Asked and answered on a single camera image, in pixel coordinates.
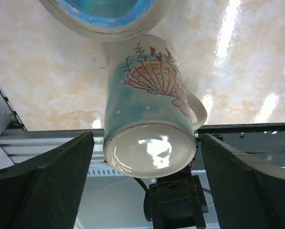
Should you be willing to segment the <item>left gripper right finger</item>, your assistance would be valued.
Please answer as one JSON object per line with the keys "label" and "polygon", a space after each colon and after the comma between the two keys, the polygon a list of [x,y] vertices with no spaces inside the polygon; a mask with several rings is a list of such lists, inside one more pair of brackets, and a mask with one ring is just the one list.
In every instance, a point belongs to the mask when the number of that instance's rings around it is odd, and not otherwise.
{"label": "left gripper right finger", "polygon": [[285,229],[285,168],[206,134],[202,158],[222,229]]}

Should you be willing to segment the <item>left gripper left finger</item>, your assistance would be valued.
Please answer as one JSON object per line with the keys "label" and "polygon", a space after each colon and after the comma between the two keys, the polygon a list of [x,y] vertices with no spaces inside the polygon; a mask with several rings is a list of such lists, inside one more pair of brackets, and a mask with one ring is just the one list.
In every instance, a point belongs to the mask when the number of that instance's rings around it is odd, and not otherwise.
{"label": "left gripper left finger", "polygon": [[94,149],[86,132],[0,169],[0,229],[72,229]]}

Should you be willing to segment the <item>cream green mug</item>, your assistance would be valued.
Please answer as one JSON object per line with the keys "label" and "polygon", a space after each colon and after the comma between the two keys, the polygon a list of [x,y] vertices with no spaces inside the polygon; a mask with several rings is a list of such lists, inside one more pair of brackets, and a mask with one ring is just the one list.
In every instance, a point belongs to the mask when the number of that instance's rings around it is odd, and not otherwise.
{"label": "cream green mug", "polygon": [[142,35],[113,45],[107,62],[106,162],[137,178],[165,177],[188,166],[196,153],[194,132],[208,115],[186,90],[169,45]]}

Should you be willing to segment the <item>blue teal mug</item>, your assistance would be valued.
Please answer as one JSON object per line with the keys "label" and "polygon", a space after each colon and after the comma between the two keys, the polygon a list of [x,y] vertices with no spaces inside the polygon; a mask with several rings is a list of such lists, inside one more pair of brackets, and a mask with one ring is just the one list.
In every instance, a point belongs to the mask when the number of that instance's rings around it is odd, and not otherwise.
{"label": "blue teal mug", "polygon": [[173,0],[42,0],[62,25],[89,39],[118,42],[143,35],[172,9]]}

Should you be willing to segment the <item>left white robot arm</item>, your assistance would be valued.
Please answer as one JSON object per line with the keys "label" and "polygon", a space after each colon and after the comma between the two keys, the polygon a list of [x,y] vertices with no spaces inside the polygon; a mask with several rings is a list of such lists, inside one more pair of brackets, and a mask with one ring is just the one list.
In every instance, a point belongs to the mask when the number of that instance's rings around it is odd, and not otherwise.
{"label": "left white robot arm", "polygon": [[[73,229],[94,151],[85,132],[0,170],[0,229]],[[206,135],[201,152],[222,229],[285,229],[285,168]],[[156,229],[206,228],[198,176],[185,167],[146,186],[142,203]]]}

